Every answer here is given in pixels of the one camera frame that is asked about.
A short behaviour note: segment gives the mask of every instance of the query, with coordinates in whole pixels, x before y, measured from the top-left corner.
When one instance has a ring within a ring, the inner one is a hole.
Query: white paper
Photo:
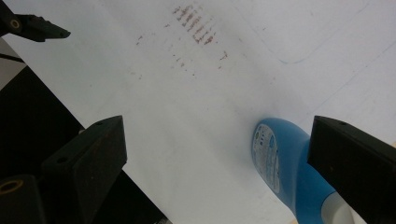
[[[83,125],[123,115],[124,170],[175,224],[294,219],[250,158],[261,119],[396,139],[391,1],[6,3],[71,32],[5,39]]]

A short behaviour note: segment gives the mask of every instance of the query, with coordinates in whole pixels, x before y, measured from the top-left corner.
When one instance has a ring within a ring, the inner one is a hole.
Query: red stain
[[[201,20],[202,17],[198,17],[197,19],[195,19],[192,24],[190,25],[190,29],[187,30],[187,32],[189,32],[190,30],[192,30],[192,28],[194,28],[194,26]]]
[[[182,25],[186,26],[186,24],[189,23],[189,21],[192,19],[193,16],[194,16],[194,13],[190,13],[189,17],[186,19],[186,21]]]
[[[220,58],[220,60],[224,60],[224,59],[226,59],[228,57],[228,54],[227,54],[227,52],[224,50],[224,56],[222,57],[222,58]]]
[[[180,11],[180,7],[175,8],[175,11],[173,12],[173,14],[177,14]]]
[[[201,41],[202,39],[204,39],[204,37],[205,37],[207,34],[209,34],[208,31],[206,31],[206,32],[199,38],[199,41]]]
[[[213,40],[213,35],[210,36],[210,37],[206,40],[205,45],[207,45],[208,43],[212,42],[212,40]]]
[[[181,15],[179,18],[177,18],[178,21],[180,21],[185,15],[189,13],[189,10],[192,8],[192,6],[187,6],[183,10],[181,10]]]
[[[194,35],[198,35],[203,29],[204,29],[204,26],[202,25],[197,31],[195,31]]]

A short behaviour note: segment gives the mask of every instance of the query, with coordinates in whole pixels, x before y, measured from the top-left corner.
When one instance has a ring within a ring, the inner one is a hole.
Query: black metal block
[[[58,223],[91,223],[126,160],[118,116],[96,122],[44,161]]]
[[[316,116],[308,163],[367,223],[396,223],[396,148],[343,121]]]
[[[32,175],[14,175],[0,181],[2,224],[45,224],[46,218]]]
[[[41,162],[78,135],[81,124],[29,68],[0,90],[0,179],[41,176]]]

